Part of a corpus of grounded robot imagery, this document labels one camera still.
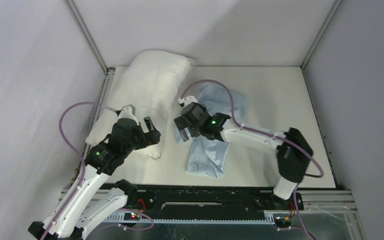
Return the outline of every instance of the white table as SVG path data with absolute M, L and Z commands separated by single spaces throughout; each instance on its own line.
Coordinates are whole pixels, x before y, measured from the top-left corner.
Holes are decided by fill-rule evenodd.
M 334 188 L 334 177 L 323 140 L 299 67 L 196 67 L 180 87 L 179 97 L 190 84 L 214 79 L 249 99 L 247 124 L 266 129 L 287 131 L 297 128 L 314 151 L 313 157 L 324 170 L 321 179 L 305 177 L 300 187 Z M 162 157 L 159 160 L 132 153 L 108 183 L 127 179 L 135 184 L 185 186 L 272 187 L 279 175 L 277 160 L 262 151 L 231 143 L 225 172 L 219 178 L 186 172 L 191 141 L 178 145 L 174 134 L 174 118 L 180 107 L 173 103 L 165 131 Z M 319 174 L 311 163 L 307 173 Z

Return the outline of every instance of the white pillow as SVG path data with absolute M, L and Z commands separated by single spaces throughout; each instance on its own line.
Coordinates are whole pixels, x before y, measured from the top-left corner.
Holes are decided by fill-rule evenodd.
M 159 144 L 137 150 L 137 153 L 153 159 L 161 157 L 167 117 L 179 86 L 194 66 L 193 59 L 166 51 L 151 50 L 140 53 L 124 74 L 119 67 L 115 70 L 113 81 L 121 79 L 111 86 L 105 104 L 117 110 L 132 104 L 136 108 L 137 120 L 143 122 L 143 118 L 150 117 L 161 133 Z M 86 143 L 97 145 L 111 133 L 117 120 L 118 117 L 113 112 L 104 110 L 86 138 Z

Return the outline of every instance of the blue cloth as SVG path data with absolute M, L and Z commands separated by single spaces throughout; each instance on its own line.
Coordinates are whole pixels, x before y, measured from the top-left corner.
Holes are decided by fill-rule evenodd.
M 223 113 L 232 116 L 231 100 L 223 87 L 207 83 L 201 85 L 199 89 L 201 93 L 197 98 L 198 103 L 204 104 L 210 115 Z M 238 121 L 244 121 L 248 110 L 248 98 L 236 91 L 231 91 L 231 93 L 234 102 L 234 116 Z M 183 140 L 176 126 L 174 132 L 178 144 L 182 144 Z M 225 172 L 228 148 L 228 142 L 208 140 L 203 136 L 193 138 L 187 171 L 214 178 L 220 177 Z

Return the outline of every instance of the folded cloth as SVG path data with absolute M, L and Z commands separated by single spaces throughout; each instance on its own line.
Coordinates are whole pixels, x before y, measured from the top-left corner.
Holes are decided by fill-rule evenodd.
M 115 84 L 111 86 L 111 94 L 105 104 L 117 110 L 133 105 L 137 120 L 143 122 L 143 118 L 150 117 L 161 133 L 159 144 L 135 152 L 153 159 L 161 157 L 167 117 L 179 86 L 194 66 L 195 62 L 190 58 L 151 50 L 140 53 L 124 74 L 119 67 L 115 70 Z M 86 143 L 97 145 L 111 133 L 117 120 L 118 117 L 113 112 L 104 110 L 86 138 Z
M 201 93 L 197 98 L 198 103 L 204 104 L 210 115 L 223 113 L 232 116 L 232 106 L 226 90 L 215 84 L 206 83 L 199 86 Z M 238 121 L 244 121 L 248 110 L 248 98 L 237 91 L 231 91 L 234 102 L 234 116 Z M 183 139 L 179 130 L 174 127 L 174 133 L 179 144 Z M 225 172 L 226 155 L 229 148 L 228 142 L 208 140 L 203 136 L 192 139 L 190 146 L 187 171 L 214 178 L 220 177 Z

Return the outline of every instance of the white wall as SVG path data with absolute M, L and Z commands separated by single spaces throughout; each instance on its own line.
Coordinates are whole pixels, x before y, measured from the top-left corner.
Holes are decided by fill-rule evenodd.
M 77 162 L 59 117 L 95 100 L 103 76 L 63 1 L 0 1 L 0 240 L 33 239 L 30 223 L 55 207 Z M 64 122 L 77 147 L 90 114 Z
M 384 0 L 345 1 L 309 63 L 307 84 L 368 239 L 384 239 Z
M 300 66 L 334 0 L 76 0 L 108 66 L 165 50 L 199 66 Z

